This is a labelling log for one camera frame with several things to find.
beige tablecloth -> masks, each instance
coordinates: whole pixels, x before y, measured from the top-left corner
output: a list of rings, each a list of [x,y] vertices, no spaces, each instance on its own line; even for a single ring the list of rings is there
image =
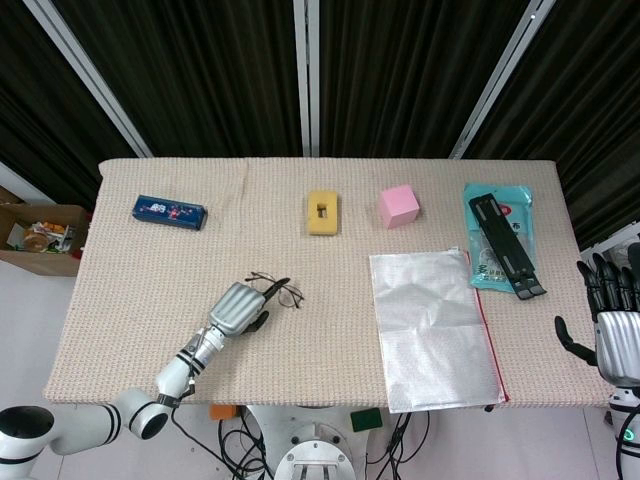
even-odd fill
[[[373,307],[370,254],[467,246],[462,190],[468,182],[524,184],[534,195],[538,278],[548,291],[522,302],[482,291],[498,364],[513,406],[602,405],[609,387],[565,352],[553,318],[576,341],[593,327],[575,261],[578,249],[552,162],[421,159],[117,159],[104,177],[45,396],[109,401],[154,377],[250,271],[290,276],[302,309],[271,302],[255,334],[228,341],[198,379],[200,402],[386,404]],[[385,230],[381,190],[410,183],[417,220]],[[335,237],[305,233],[310,190],[340,195]],[[200,231],[137,221],[139,194],[205,205]]]

blue snack box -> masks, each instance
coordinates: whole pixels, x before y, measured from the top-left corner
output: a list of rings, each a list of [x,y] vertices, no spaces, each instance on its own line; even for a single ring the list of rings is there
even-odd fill
[[[131,214],[143,222],[200,230],[207,210],[202,205],[140,195]]]

robotic hand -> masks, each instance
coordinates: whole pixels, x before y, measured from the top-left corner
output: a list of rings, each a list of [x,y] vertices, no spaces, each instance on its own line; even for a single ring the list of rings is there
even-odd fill
[[[575,343],[562,317],[555,318],[562,346],[616,387],[609,397],[616,431],[616,468],[620,480],[640,478],[640,277],[594,254],[595,271],[578,262],[587,287],[596,350]]]
[[[77,453],[113,442],[122,425],[142,440],[157,435],[171,411],[195,392],[195,377],[226,338],[258,330],[269,316],[262,307],[288,282],[288,278],[278,280],[265,292],[234,283],[209,313],[207,326],[156,377],[155,401],[133,388],[109,405],[52,410],[24,406],[0,412],[0,479],[27,480],[46,445],[59,455]]]

plastic bag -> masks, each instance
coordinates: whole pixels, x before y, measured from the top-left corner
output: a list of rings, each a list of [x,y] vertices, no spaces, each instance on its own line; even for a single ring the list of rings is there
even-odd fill
[[[533,196],[529,187],[524,185],[484,185],[467,184],[464,188],[464,218],[469,236],[469,253],[471,255],[471,285],[476,288],[491,288],[502,292],[513,292],[500,263],[487,237],[478,225],[476,217],[469,207],[469,200],[474,197],[492,193],[502,213],[518,237],[524,251],[536,266],[535,236],[533,233]]]

pink cube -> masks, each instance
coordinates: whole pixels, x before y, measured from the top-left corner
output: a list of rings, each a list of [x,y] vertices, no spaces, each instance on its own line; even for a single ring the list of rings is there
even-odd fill
[[[420,205],[409,185],[389,188],[380,194],[378,210],[387,228],[395,228],[416,219]]]

